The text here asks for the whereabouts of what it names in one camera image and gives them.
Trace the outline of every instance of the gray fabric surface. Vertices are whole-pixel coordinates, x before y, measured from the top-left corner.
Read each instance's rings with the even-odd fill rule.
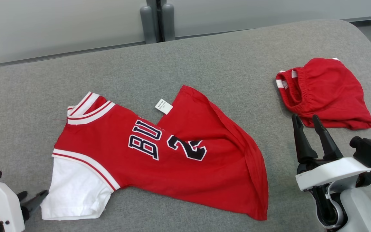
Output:
[[[160,98],[172,102],[182,84],[204,93],[251,135],[265,159],[268,221],[127,188],[116,191],[99,219],[43,221],[26,231],[322,231],[310,194],[297,187],[296,151],[288,112],[274,83],[280,70],[314,57],[340,59],[361,82],[371,112],[371,44],[353,25],[318,20],[208,37],[147,44],[0,68],[0,170],[14,192],[50,187],[51,152],[66,107],[88,91],[153,123]],[[345,156],[349,140],[371,129],[329,130]],[[305,129],[322,157],[317,134]],[[367,188],[371,197],[371,188]]]

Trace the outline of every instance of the clothing tag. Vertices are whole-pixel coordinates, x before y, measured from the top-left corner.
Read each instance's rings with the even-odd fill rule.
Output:
[[[170,105],[168,102],[166,102],[163,99],[160,99],[155,107],[157,108],[157,110],[160,110],[161,112],[165,114],[168,114],[170,110],[173,108],[172,105]]]

